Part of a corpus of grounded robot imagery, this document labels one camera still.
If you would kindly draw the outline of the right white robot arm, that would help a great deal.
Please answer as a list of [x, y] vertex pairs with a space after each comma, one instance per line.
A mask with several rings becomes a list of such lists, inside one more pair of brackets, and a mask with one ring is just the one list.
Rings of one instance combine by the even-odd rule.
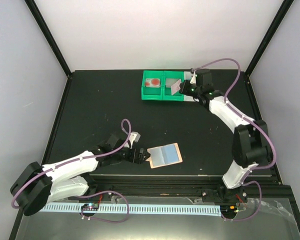
[[194, 71], [190, 80], [177, 84], [177, 90], [193, 98], [231, 130], [233, 161], [217, 188], [207, 189], [203, 195], [218, 198], [222, 203], [234, 201], [248, 175], [255, 169], [269, 168], [274, 160], [274, 147], [266, 122], [245, 115], [220, 90], [216, 90], [208, 69]]

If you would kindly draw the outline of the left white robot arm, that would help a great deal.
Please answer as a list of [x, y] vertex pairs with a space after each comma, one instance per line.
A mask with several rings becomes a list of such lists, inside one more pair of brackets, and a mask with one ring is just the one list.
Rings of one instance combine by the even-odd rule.
[[30, 163], [10, 188], [12, 208], [31, 216], [64, 198], [93, 199], [98, 188], [89, 176], [91, 172], [120, 162], [139, 165], [150, 158], [147, 149], [137, 145], [139, 139], [137, 132], [113, 133], [74, 157], [52, 164]]

